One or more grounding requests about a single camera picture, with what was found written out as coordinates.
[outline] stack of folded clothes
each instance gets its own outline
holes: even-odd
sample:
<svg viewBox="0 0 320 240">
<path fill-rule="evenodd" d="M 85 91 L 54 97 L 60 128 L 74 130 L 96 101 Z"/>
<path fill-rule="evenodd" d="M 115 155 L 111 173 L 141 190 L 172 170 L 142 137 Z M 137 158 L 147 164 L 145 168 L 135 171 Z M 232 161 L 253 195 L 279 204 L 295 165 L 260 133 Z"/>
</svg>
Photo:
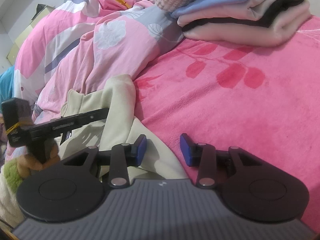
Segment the stack of folded clothes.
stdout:
<svg viewBox="0 0 320 240">
<path fill-rule="evenodd" d="M 156 0 L 190 39 L 277 46 L 310 18 L 307 0 Z"/>
</svg>

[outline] person's hand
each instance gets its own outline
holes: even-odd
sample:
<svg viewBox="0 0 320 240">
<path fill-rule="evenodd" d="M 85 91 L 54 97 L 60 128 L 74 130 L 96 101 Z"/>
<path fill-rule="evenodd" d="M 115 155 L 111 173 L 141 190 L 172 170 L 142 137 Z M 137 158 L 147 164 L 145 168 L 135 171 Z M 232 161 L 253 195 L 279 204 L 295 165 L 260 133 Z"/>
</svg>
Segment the person's hand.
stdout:
<svg viewBox="0 0 320 240">
<path fill-rule="evenodd" d="M 22 155 L 22 156 L 18 157 L 17 168 L 18 168 L 19 175 L 23 179 L 25 179 L 31 175 L 31 170 L 41 171 L 41 170 L 44 170 L 44 169 L 56 164 L 57 162 L 60 161 L 58 151 L 59 151 L 58 145 L 55 143 L 51 149 L 51 152 L 50 152 L 50 159 L 44 164 L 41 164 L 41 162 L 39 162 L 31 154 Z"/>
</svg>

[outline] green sleeve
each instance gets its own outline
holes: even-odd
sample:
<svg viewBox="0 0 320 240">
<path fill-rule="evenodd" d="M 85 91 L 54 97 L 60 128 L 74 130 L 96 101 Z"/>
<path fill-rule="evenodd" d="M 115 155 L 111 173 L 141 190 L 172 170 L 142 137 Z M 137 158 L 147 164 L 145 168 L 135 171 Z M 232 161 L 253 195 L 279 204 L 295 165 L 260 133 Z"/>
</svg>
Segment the green sleeve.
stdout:
<svg viewBox="0 0 320 240">
<path fill-rule="evenodd" d="M 18 173 L 17 163 L 17 159 L 15 158 L 11 161 L 6 162 L 3 167 L 3 173 L 7 185 L 14 194 L 17 193 L 17 189 L 23 181 L 20 174 Z"/>
</svg>

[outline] gray gripper base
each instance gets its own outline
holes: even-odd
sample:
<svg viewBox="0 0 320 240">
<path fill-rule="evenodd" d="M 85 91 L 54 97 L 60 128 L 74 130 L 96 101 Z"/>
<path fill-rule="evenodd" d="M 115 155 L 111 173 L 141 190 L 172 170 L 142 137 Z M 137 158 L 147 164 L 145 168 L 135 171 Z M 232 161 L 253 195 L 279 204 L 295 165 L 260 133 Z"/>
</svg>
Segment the gray gripper base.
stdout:
<svg viewBox="0 0 320 240">
<path fill-rule="evenodd" d="M 137 179 L 113 190 L 88 216 L 63 224 L 25 220 L 14 231 L 19 240 L 311 240 L 299 220 L 260 224 L 228 210 L 212 190 L 189 179 Z"/>
</svg>

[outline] pink comforter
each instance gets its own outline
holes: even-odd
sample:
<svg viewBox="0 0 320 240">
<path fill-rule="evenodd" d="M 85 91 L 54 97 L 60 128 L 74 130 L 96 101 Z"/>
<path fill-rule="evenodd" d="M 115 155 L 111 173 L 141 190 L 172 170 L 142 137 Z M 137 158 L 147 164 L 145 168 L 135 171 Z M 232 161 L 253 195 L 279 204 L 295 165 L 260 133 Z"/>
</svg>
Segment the pink comforter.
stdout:
<svg viewBox="0 0 320 240">
<path fill-rule="evenodd" d="M 277 48 L 184 40 L 135 80 L 135 115 L 186 166 L 179 137 L 239 146 L 302 180 L 320 232 L 320 19 Z"/>
</svg>

